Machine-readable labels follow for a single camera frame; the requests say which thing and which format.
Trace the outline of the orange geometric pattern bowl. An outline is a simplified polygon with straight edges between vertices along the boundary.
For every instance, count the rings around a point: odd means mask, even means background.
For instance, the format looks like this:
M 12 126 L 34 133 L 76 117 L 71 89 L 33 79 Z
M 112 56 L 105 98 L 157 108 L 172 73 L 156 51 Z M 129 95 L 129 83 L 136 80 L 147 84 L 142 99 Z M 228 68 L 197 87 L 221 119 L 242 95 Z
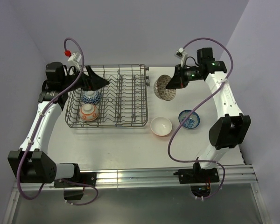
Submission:
M 84 104 L 98 105 L 101 100 L 101 94 L 98 90 L 96 91 L 84 91 L 82 94 L 82 102 Z

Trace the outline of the orange floral pattern bowl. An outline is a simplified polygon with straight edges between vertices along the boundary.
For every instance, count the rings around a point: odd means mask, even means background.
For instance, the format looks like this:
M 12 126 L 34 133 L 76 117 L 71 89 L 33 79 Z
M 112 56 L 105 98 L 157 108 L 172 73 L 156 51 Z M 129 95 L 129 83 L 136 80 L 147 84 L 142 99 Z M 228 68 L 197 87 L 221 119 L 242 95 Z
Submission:
M 99 117 L 99 110 L 94 104 L 84 104 L 79 111 L 81 120 L 92 122 Z

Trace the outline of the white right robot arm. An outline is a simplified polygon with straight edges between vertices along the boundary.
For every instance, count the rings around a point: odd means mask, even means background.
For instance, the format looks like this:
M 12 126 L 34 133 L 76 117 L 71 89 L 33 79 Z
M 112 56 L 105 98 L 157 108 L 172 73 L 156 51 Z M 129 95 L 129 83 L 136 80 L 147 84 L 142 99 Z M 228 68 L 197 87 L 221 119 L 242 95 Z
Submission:
M 207 99 L 213 99 L 217 110 L 217 121 L 209 130 L 209 145 L 195 161 L 199 166 L 193 170 L 193 178 L 203 182 L 229 149 L 240 145 L 251 124 L 251 118 L 244 115 L 231 91 L 228 70 L 223 61 L 213 57 L 212 48 L 197 50 L 197 65 L 186 66 L 184 49 L 177 51 L 181 63 L 175 66 L 173 77 L 166 89 L 182 89 L 191 81 L 203 80 L 211 91 Z

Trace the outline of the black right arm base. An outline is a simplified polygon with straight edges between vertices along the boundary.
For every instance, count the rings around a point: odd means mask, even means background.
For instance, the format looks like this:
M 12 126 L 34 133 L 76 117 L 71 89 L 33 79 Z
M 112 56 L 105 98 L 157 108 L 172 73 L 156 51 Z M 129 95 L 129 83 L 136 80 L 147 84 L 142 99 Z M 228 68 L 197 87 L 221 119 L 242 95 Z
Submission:
M 193 168 L 179 169 L 173 175 L 178 176 L 180 184 L 191 183 L 212 183 L 219 182 L 219 174 L 216 168 L 202 169 L 198 162 L 194 163 Z

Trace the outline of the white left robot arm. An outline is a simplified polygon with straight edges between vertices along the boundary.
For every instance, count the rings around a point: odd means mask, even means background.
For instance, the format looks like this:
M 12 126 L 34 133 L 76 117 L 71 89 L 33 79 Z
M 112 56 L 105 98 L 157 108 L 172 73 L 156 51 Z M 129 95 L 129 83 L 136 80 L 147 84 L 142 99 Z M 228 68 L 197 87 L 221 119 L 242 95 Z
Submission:
M 47 150 L 55 123 L 68 99 L 68 92 L 77 89 L 95 91 L 109 84 L 90 66 L 85 68 L 86 73 L 74 69 L 74 73 L 68 75 L 61 62 L 46 65 L 47 79 L 43 82 L 38 98 L 35 120 L 19 149 L 10 151 L 7 158 L 18 183 L 52 183 L 65 179 L 70 186 L 80 184 L 82 175 L 78 165 L 55 163 L 48 157 Z

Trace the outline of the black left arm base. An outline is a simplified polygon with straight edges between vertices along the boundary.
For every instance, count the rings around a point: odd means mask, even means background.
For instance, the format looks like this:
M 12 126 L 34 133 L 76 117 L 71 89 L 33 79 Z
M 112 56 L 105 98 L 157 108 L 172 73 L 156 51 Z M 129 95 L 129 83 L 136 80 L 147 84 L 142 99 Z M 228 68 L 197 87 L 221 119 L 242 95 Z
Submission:
M 75 175 L 72 178 L 66 179 L 67 181 L 54 181 L 54 188 L 72 188 L 83 187 L 84 184 L 94 186 L 96 185 L 97 173 L 96 172 L 84 172 Z

